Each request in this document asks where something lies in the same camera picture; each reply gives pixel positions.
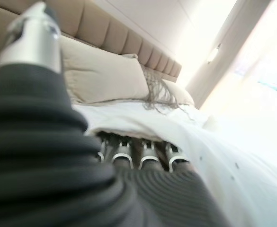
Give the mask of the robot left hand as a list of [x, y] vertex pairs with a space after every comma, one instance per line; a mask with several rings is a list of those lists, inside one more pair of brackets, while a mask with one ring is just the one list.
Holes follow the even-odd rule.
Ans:
[[0, 53], [0, 227], [228, 227], [197, 173], [100, 162], [71, 107], [51, 9], [37, 2]]

